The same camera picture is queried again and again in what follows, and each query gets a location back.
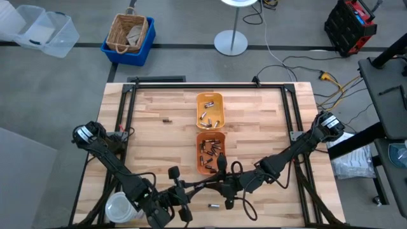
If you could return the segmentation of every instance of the butcher block tabletop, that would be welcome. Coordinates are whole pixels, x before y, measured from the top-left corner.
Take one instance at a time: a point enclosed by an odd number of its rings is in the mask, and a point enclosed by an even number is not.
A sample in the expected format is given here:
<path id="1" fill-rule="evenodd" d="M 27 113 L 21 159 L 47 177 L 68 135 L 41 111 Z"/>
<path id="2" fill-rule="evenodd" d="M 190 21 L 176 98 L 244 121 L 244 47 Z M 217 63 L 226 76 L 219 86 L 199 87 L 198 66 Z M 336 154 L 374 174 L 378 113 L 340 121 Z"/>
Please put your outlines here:
<path id="1" fill-rule="evenodd" d="M 303 127 L 304 130 L 308 130 L 317 114 L 311 84 L 305 82 L 294 84 Z M 122 86 L 122 83 L 108 83 L 105 87 L 97 121 L 108 132 L 114 131 Z M 135 132 L 129 138 L 125 165 L 134 173 L 154 172 L 157 176 L 158 191 L 174 185 L 167 174 L 168 168 L 173 166 L 179 167 L 180 179 L 186 182 L 200 181 L 207 177 L 197 172 L 196 161 L 196 138 L 200 133 L 196 126 L 196 97 L 201 92 L 218 92 L 223 95 L 226 123 L 221 131 L 226 135 L 225 154 L 228 171 L 235 160 L 243 164 L 244 170 L 253 170 L 253 163 L 265 156 L 279 153 L 289 146 L 279 89 L 137 89 L 131 124 Z M 287 93 L 287 96 L 291 119 L 296 130 L 290 93 Z M 127 117 L 129 97 L 127 96 L 125 104 L 123 126 Z M 163 123 L 162 120 L 166 118 L 172 120 L 172 123 Z M 326 150 L 326 147 L 321 144 L 319 149 Z M 344 222 L 328 154 L 315 151 L 311 154 L 310 161 L 318 195 L 328 209 Z M 287 180 L 287 168 L 286 165 L 279 178 L 282 184 Z M 102 195 L 105 175 L 106 169 L 98 160 L 92 160 L 87 165 L 74 213 L 74 223 L 84 219 Z M 203 189 L 189 204 L 193 216 L 189 227 L 304 226 L 294 167 L 291 167 L 288 189 L 283 190 L 277 184 L 264 183 L 246 197 L 258 213 L 257 221 L 251 221 L 246 216 L 242 201 L 236 200 L 234 208 L 226 210 L 224 197 L 214 190 Z M 307 197 L 311 219 L 315 221 L 312 202 L 309 196 Z M 208 204 L 219 204 L 220 208 L 208 208 Z M 176 216 L 167 227 L 185 225 L 185 222 L 179 219 L 178 208 L 175 207 Z M 116 226 L 149 227 L 146 218 Z"/>

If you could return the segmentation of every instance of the concrete floor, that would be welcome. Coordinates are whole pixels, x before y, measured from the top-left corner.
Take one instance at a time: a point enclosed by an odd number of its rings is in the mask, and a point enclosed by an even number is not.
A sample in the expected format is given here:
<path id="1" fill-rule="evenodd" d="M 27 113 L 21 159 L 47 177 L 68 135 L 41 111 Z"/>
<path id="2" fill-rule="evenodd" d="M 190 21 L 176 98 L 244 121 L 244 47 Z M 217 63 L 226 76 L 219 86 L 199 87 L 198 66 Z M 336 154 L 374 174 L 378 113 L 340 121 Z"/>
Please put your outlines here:
<path id="1" fill-rule="evenodd" d="M 33 4 L 48 11 L 62 11 L 72 16 L 81 36 L 80 43 L 101 43 L 114 16 L 124 12 L 130 0 L 10 2 L 15 7 Z M 375 1 L 365 2 L 373 6 Z M 266 11 L 269 44 L 294 47 L 290 51 L 273 50 L 273 53 L 280 59 L 290 55 L 337 56 L 334 52 L 295 50 L 298 46 L 331 46 L 322 25 L 335 4 L 335 0 L 283 0 L 277 11 Z M 140 0 L 137 12 L 156 20 L 156 44 L 213 44 L 218 32 L 230 29 L 235 13 L 218 0 Z M 252 9 L 242 9 L 240 19 L 249 13 Z M 376 13 L 378 34 L 366 46 L 389 46 L 407 31 L 406 20 L 407 8 L 402 0 L 385 1 Z M 265 44 L 264 25 L 247 25 L 240 20 L 238 30 L 247 36 L 250 45 Z M 111 63 L 98 48 L 73 48 L 64 59 L 21 47 L 0 46 L 0 53 L 0 127 L 59 151 L 32 227 L 66 225 L 86 156 L 70 143 L 71 132 L 75 126 L 96 119 Z M 361 52 L 347 59 L 290 59 L 287 65 L 322 69 L 336 76 L 340 83 L 346 83 L 359 74 L 359 59 L 377 55 Z M 278 62 L 262 50 L 247 50 L 238 57 L 226 57 L 212 49 L 157 48 L 150 51 L 144 67 L 119 65 L 114 82 L 124 82 L 129 76 L 170 75 L 185 75 L 189 82 L 249 81 L 270 64 Z M 294 71 L 299 81 L 312 83 L 314 93 L 330 94 L 336 90 L 335 86 L 319 81 L 317 73 Z M 289 81 L 286 70 L 278 67 L 263 71 L 259 77 L 262 81 Z M 364 83 L 360 83 L 352 90 L 364 87 Z M 349 121 L 370 103 L 367 91 L 362 91 L 345 99 L 333 113 L 340 120 Z M 360 131 L 377 121 L 375 110 L 370 107 L 350 125 Z M 348 179 L 337 181 L 337 185 L 346 220 L 351 225 L 407 228 L 407 221 L 399 215 L 387 182 L 390 205 L 382 207 L 371 203 L 376 195 L 371 179 Z"/>

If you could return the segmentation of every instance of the blue plastic bin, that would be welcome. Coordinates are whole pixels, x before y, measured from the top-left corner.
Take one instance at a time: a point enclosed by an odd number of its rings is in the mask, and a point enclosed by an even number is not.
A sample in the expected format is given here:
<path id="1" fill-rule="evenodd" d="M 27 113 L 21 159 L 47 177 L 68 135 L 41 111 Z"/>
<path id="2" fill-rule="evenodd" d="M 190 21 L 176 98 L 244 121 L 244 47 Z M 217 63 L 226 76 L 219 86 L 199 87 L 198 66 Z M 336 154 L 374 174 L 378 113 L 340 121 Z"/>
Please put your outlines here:
<path id="1" fill-rule="evenodd" d="M 104 52 L 109 60 L 113 63 L 143 66 L 144 63 L 146 63 L 148 53 L 150 52 L 151 45 L 153 44 L 155 38 L 154 19 L 151 17 L 147 17 L 147 22 L 149 25 L 148 31 L 146 37 L 144 38 L 144 42 L 141 45 L 139 53 L 119 54 L 116 52 L 116 50 L 110 50 L 110 48 L 106 44 L 107 37 L 104 40 L 100 50 L 102 50 L 102 52 Z"/>

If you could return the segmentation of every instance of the white round lamp base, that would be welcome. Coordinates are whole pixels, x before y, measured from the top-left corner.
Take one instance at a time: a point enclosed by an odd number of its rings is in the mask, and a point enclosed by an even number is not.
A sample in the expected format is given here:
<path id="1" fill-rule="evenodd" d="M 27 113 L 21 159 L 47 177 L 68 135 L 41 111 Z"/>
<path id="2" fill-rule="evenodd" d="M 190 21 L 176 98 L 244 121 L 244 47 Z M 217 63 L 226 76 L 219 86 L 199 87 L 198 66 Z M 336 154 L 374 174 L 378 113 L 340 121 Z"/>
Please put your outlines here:
<path id="1" fill-rule="evenodd" d="M 242 54 L 247 48 L 247 39 L 241 33 L 236 31 L 235 42 L 233 48 L 231 48 L 231 39 L 233 36 L 233 30 L 222 31 L 215 37 L 215 48 L 217 51 L 224 55 L 235 56 Z"/>

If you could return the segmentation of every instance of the wicker basket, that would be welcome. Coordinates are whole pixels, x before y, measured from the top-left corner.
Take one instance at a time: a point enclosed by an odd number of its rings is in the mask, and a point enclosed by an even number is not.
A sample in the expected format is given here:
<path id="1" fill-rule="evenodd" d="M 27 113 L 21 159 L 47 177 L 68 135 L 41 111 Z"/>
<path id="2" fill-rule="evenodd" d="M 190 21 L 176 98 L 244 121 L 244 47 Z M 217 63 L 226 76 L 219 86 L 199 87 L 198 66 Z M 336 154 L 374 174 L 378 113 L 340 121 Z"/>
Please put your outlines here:
<path id="1" fill-rule="evenodd" d="M 135 46 L 127 45 L 127 34 L 130 32 L 133 26 L 142 25 L 140 38 Z M 110 27 L 109 35 L 107 36 L 106 44 L 111 50 L 116 50 L 117 53 L 123 54 L 126 52 L 138 53 L 141 45 L 146 37 L 148 30 L 148 22 L 145 16 L 129 15 L 129 14 L 117 14 Z"/>

